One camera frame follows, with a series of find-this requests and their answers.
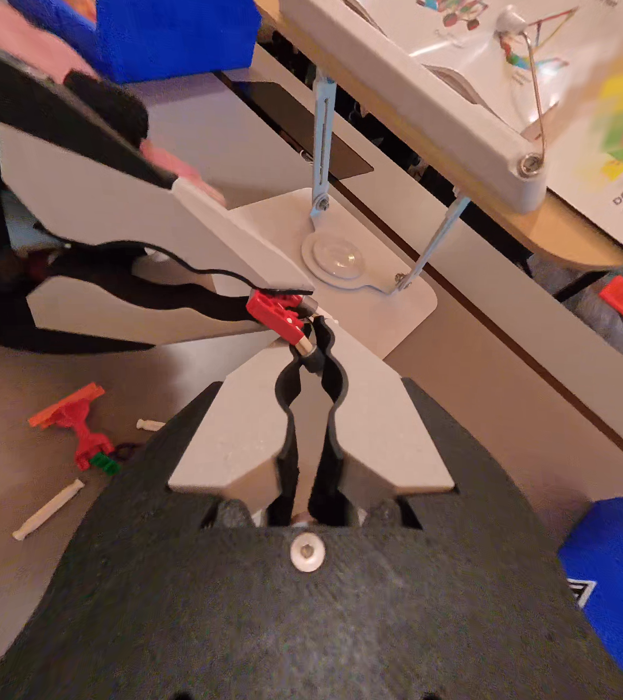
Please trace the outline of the white document stand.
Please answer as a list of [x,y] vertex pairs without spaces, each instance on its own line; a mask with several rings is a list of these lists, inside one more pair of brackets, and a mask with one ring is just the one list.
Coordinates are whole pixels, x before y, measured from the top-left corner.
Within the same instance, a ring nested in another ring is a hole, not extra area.
[[[420,90],[429,83],[434,94],[444,94],[453,101],[463,101],[433,75],[391,78],[391,67],[382,56],[363,59],[351,48],[351,40],[362,39],[374,30],[342,3],[335,1],[292,1],[291,9],[309,18],[306,27],[290,23],[281,13],[278,1],[255,1],[264,23],[278,31],[318,68],[325,69],[335,82],[369,109],[385,127],[406,143],[430,166],[439,171],[462,195],[466,195],[509,236],[531,252],[540,253],[564,267],[578,269],[589,276],[623,270],[623,250],[597,232],[591,223],[548,193],[535,210],[521,214],[513,211],[497,194],[491,169],[497,156],[490,156],[487,174],[467,168],[478,160],[477,152],[486,152],[487,127],[499,136],[499,121],[485,113],[471,116],[476,124],[473,136],[467,126],[452,124],[450,113],[434,98]],[[363,223],[351,223],[350,241],[369,244],[364,253],[366,271],[360,280],[377,279],[379,290],[358,288],[355,291],[334,288],[322,280],[321,301],[330,302],[331,311],[348,334],[380,357],[385,357],[437,307],[438,298],[427,281],[415,284],[414,290],[400,293],[389,274],[409,272],[407,263],[390,253],[384,244],[370,242],[372,232]]]

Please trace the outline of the grey short rod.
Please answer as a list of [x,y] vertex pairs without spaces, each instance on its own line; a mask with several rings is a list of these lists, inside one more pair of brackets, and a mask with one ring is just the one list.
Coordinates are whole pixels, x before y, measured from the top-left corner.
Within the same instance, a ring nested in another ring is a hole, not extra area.
[[325,355],[314,341],[314,320],[323,315],[320,314],[323,310],[312,296],[304,295],[299,297],[297,306],[293,308],[293,311],[297,313],[298,318],[303,322],[302,332],[304,334],[304,338],[295,345],[295,349],[305,368],[310,373],[321,376],[324,371]]

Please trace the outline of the laminated picture card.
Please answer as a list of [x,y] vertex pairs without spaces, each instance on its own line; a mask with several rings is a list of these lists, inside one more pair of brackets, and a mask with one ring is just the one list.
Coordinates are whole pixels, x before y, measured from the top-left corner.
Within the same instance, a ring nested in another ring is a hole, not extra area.
[[345,1],[467,100],[533,139],[564,100],[585,46],[610,30],[616,1]]

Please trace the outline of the person's left hand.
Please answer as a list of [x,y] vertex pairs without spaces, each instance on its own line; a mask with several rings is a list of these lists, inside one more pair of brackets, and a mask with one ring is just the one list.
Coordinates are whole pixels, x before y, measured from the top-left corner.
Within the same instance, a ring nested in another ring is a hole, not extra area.
[[48,75],[79,97],[152,164],[184,178],[226,206],[223,195],[199,171],[148,138],[148,112],[132,93],[99,76],[58,36],[42,30],[0,1],[0,50]]

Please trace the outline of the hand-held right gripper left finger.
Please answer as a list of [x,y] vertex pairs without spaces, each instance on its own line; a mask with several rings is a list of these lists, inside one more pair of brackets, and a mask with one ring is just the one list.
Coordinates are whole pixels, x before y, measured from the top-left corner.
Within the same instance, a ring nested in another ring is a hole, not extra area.
[[299,480],[291,404],[301,392],[289,345],[269,345],[228,374],[168,481],[172,491],[214,495],[263,512],[270,526],[292,519]]

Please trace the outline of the red hourglass connector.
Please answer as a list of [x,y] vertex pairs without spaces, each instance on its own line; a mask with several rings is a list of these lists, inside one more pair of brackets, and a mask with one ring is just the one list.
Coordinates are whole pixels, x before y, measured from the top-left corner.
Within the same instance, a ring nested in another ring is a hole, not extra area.
[[81,402],[65,408],[55,424],[61,428],[71,429],[75,434],[78,443],[74,461],[80,471],[87,471],[91,468],[89,459],[98,451],[110,456],[114,450],[113,443],[105,434],[95,433],[89,428],[88,416],[91,404],[87,406]]

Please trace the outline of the red clip connector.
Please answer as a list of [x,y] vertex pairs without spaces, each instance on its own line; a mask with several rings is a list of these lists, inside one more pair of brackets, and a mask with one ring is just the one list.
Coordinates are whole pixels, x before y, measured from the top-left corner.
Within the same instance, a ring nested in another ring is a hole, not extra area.
[[261,291],[253,291],[246,302],[246,311],[281,339],[297,346],[306,337],[303,330],[304,321],[292,307],[286,306],[288,303]]

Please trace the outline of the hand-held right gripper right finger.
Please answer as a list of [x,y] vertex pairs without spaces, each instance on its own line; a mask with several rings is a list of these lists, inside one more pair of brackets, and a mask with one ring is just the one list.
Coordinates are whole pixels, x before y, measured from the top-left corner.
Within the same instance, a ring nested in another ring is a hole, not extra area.
[[321,385],[331,399],[309,497],[320,524],[346,526],[351,510],[455,488],[402,377],[334,321],[316,317],[324,354]]

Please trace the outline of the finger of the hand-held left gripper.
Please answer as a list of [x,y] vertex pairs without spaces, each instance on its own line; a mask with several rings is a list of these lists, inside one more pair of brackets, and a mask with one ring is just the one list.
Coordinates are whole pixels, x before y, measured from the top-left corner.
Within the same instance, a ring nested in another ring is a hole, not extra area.
[[136,248],[33,250],[27,295],[35,326],[139,345],[175,345],[269,329],[247,311],[251,287],[218,292],[214,274],[192,272]]
[[195,272],[262,291],[312,293],[286,254],[187,179],[161,188],[0,123],[5,184],[55,237],[161,250]]

